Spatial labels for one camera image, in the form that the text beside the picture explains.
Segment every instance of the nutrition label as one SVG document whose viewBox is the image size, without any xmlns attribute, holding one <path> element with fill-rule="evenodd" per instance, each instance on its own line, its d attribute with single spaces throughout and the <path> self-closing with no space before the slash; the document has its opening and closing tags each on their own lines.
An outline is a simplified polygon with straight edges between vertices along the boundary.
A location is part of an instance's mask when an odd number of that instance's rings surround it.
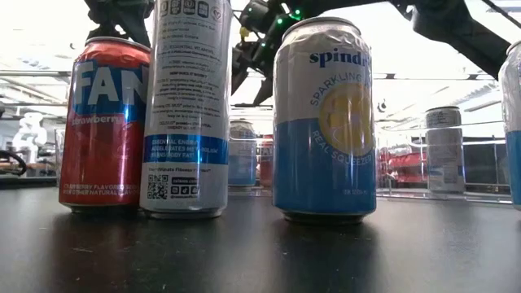
<svg viewBox="0 0 521 293">
<path fill-rule="evenodd" d="M 223 0 L 160 3 L 154 102 L 158 133 L 225 131 L 229 18 Z"/>
</svg>

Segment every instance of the background can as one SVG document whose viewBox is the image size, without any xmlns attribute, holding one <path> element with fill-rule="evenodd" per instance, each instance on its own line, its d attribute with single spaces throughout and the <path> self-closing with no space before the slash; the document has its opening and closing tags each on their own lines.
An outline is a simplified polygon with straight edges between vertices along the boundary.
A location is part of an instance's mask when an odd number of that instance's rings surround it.
<svg viewBox="0 0 521 293">
<path fill-rule="evenodd" d="M 271 187 L 274 177 L 274 136 L 266 134 L 260 144 L 260 185 Z"/>
<path fill-rule="evenodd" d="M 462 130 L 443 129 L 462 124 L 459 108 L 450 106 L 430 109 L 426 112 L 425 124 L 429 129 L 426 134 L 429 190 L 435 193 L 465 191 Z"/>
<path fill-rule="evenodd" d="M 230 122 L 228 185 L 254 186 L 256 183 L 256 135 L 251 122 Z"/>
</svg>

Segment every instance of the partially visible can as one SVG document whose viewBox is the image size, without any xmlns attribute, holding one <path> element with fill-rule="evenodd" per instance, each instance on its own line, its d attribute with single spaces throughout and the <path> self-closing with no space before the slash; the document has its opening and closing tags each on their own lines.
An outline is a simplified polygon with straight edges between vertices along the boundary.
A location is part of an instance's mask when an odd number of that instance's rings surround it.
<svg viewBox="0 0 521 293">
<path fill-rule="evenodd" d="M 506 154 L 510 171 L 510 193 L 514 207 L 521 211 L 521 41 L 506 51 L 506 61 L 499 71 L 503 92 Z"/>
<path fill-rule="evenodd" d="M 149 216 L 226 207 L 231 18 L 226 0 L 155 2 L 140 199 Z"/>
<path fill-rule="evenodd" d="M 436 107 L 426 112 L 428 188 L 438 193 L 465 191 L 463 178 L 462 116 L 458 107 Z"/>
<path fill-rule="evenodd" d="M 271 187 L 274 176 L 274 136 L 266 134 L 260 144 L 260 185 Z"/>
<path fill-rule="evenodd" d="M 256 135 L 251 122 L 230 122 L 228 185 L 254 186 L 256 182 Z"/>
<path fill-rule="evenodd" d="M 150 49 L 87 41 L 72 70 L 59 201 L 74 212 L 137 209 Z"/>
</svg>

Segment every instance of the white robot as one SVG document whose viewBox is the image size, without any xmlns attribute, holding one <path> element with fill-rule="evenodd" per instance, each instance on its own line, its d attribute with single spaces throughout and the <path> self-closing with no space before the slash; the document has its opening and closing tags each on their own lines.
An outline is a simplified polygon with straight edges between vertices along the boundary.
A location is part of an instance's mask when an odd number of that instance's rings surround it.
<svg viewBox="0 0 521 293">
<path fill-rule="evenodd" d="M 40 126 L 42 119 L 41 113 L 25 113 L 24 118 L 20 119 L 20 129 L 13 137 L 12 145 L 16 152 L 24 153 L 26 164 L 36 163 L 38 147 L 47 142 L 47 131 Z"/>
</svg>

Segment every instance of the aluminum can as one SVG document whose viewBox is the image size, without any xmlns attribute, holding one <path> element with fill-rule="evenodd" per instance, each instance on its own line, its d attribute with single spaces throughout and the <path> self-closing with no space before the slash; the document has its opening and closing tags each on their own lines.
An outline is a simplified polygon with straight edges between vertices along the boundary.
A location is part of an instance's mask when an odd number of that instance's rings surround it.
<svg viewBox="0 0 521 293">
<path fill-rule="evenodd" d="M 76 59 L 59 201 L 74 212 L 137 209 L 150 49 L 94 37 Z"/>
<path fill-rule="evenodd" d="M 360 222 L 376 209 L 370 47 L 350 21 L 285 33 L 274 69 L 274 204 L 291 221 Z"/>
<path fill-rule="evenodd" d="M 513 43 L 499 71 L 503 92 L 506 154 L 509 162 L 510 193 L 514 207 L 521 211 L 521 46 Z"/>
<path fill-rule="evenodd" d="M 230 122 L 228 186 L 248 187 L 256 183 L 256 135 L 251 122 Z"/>
<path fill-rule="evenodd" d="M 260 184 L 263 187 L 271 187 L 274 176 L 274 136 L 266 134 L 260 144 Z"/>
<path fill-rule="evenodd" d="M 231 18 L 226 0 L 155 2 L 140 198 L 149 216 L 226 206 Z"/>
<path fill-rule="evenodd" d="M 462 116 L 458 107 L 436 107 L 428 110 L 425 124 L 427 140 L 427 184 L 434 193 L 465 191 L 463 178 Z"/>
</svg>

